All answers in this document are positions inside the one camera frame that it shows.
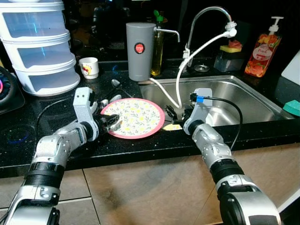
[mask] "dark background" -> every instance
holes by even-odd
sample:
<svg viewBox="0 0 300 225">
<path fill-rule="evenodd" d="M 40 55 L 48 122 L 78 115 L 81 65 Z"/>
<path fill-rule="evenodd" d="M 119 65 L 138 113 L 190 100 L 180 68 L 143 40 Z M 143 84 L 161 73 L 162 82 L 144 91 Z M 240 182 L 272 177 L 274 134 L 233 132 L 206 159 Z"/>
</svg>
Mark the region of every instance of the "dark background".
<svg viewBox="0 0 300 225">
<path fill-rule="evenodd" d="M 236 39 L 242 42 L 247 58 L 260 33 L 268 33 L 274 23 L 271 16 L 283 16 L 279 22 L 282 41 L 270 67 L 283 70 L 300 49 L 299 0 L 64 0 L 66 26 L 71 31 L 72 51 L 77 58 L 97 57 L 100 61 L 126 60 L 127 22 L 154 22 L 153 10 L 162 12 L 166 29 L 178 30 L 181 42 L 172 34 L 165 34 L 163 58 L 181 58 L 194 16 L 208 6 L 222 6 L 238 23 Z M 226 17 L 218 11 L 201 16 L 194 29 L 191 50 L 200 47 L 224 30 Z M 215 58 L 220 45 L 228 44 L 223 38 L 199 53 L 199 57 Z M 0 49 L 1 61 L 9 68 L 4 49 Z"/>
</svg>

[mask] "speckled countertop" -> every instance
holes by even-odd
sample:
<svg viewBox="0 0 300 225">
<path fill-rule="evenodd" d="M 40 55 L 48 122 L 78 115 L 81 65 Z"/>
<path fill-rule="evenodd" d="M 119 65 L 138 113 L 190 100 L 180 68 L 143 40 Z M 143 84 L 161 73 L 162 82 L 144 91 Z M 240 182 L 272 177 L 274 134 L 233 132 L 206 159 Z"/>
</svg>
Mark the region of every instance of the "speckled countertop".
<svg viewBox="0 0 300 225">
<path fill-rule="evenodd" d="M 201 60 L 211 65 L 210 60 Z M 179 60 L 168 60 L 166 69 L 158 77 L 175 78 Z M 111 80 L 124 81 L 123 88 L 133 97 L 141 98 L 138 83 L 128 78 L 126 62 L 101 63 L 103 73 L 94 80 L 82 79 L 79 86 L 89 86 L 101 99 L 111 89 Z M 265 77 L 259 79 L 237 73 L 220 73 L 214 68 L 205 73 L 211 75 L 235 75 L 249 86 L 280 107 L 293 99 L 300 101 L 299 86 L 280 76 L 278 71 L 267 71 Z M 182 77 L 199 76 L 190 72 Z M 24 175 L 32 159 L 35 141 L 35 122 L 38 114 L 49 104 L 63 99 L 47 110 L 38 127 L 38 137 L 50 135 L 56 129 L 75 119 L 72 107 L 75 90 L 54 97 L 33 97 L 24 94 L 26 104 L 20 109 L 1 115 L 0 124 L 0 178 Z M 227 144 L 231 144 L 237 125 L 215 128 Z M 278 120 L 270 122 L 244 124 L 234 150 L 260 148 L 273 145 L 300 142 L 300 119 Z M 67 169 L 78 169 L 101 165 L 113 165 L 126 162 L 144 161 L 158 158 L 171 158 L 200 154 L 192 139 L 185 136 L 182 130 L 163 131 L 140 139 L 123 140 L 106 135 L 99 141 L 88 143 L 76 150 L 68 161 Z"/>
</svg>

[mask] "pink plate rim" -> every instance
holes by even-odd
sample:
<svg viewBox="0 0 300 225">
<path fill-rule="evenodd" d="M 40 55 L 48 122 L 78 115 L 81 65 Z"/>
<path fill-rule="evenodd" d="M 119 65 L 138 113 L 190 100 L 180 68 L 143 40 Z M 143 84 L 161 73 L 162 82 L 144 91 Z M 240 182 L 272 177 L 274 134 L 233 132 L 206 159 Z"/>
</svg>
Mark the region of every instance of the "pink plate rim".
<svg viewBox="0 0 300 225">
<path fill-rule="evenodd" d="M 119 101 L 124 101 L 124 100 L 140 100 L 140 101 L 144 101 L 144 102 L 147 102 L 147 103 L 153 105 L 159 111 L 160 121 L 159 121 L 158 125 L 153 130 L 151 130 L 151 131 L 149 131 L 149 132 L 147 132 L 143 135 L 126 136 L 126 135 L 116 134 L 113 131 L 110 131 L 109 134 L 111 134 L 112 136 L 118 137 L 118 138 L 123 138 L 123 139 L 139 139 L 139 138 L 144 138 L 144 137 L 151 136 L 152 134 L 159 131 L 160 128 L 163 126 L 163 124 L 165 122 L 165 113 L 164 113 L 164 111 L 157 104 L 155 104 L 154 102 L 151 102 L 151 101 L 143 99 L 143 98 L 129 97 L 129 98 L 122 98 L 122 99 L 116 100 L 116 101 L 108 104 L 104 109 L 102 109 L 101 114 L 105 114 L 106 109 L 109 106 L 111 106 L 112 104 L 114 104 L 116 102 L 119 102 Z"/>
</svg>

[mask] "floral plate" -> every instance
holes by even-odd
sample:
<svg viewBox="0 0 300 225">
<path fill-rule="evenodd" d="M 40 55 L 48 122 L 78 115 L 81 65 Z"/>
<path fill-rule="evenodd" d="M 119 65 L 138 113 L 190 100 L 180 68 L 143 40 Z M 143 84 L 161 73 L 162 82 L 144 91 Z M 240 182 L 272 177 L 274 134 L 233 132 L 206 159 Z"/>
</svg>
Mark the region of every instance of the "floral plate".
<svg viewBox="0 0 300 225">
<path fill-rule="evenodd" d="M 157 132 L 165 122 L 163 110 L 157 104 L 141 98 L 114 101 L 101 114 L 120 116 L 120 128 L 109 133 L 125 139 L 148 137 Z"/>
</svg>

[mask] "sink basin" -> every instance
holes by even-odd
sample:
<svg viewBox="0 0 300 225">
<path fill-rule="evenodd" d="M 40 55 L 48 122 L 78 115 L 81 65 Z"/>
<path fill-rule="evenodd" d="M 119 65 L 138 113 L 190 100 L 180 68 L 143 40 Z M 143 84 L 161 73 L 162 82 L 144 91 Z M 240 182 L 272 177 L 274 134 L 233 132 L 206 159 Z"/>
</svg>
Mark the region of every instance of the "sink basin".
<svg viewBox="0 0 300 225">
<path fill-rule="evenodd" d="M 177 101 L 175 82 L 176 79 L 159 80 L 162 86 Z M 165 109 L 166 105 L 171 105 L 179 118 L 181 117 L 185 105 L 190 105 L 190 93 L 196 88 L 211 88 L 212 95 L 216 98 L 224 98 L 234 102 L 242 111 L 243 123 L 265 122 L 272 120 L 293 119 L 289 113 L 268 100 L 256 90 L 245 84 L 240 79 L 231 75 L 181 78 L 180 95 L 182 109 L 177 109 L 169 99 L 163 94 L 160 88 L 150 81 L 139 82 L 139 86 L 144 99 L 152 101 Z M 228 103 L 213 101 L 213 106 L 206 118 L 206 123 L 211 126 L 223 126 L 238 124 L 240 121 L 237 110 Z"/>
</svg>

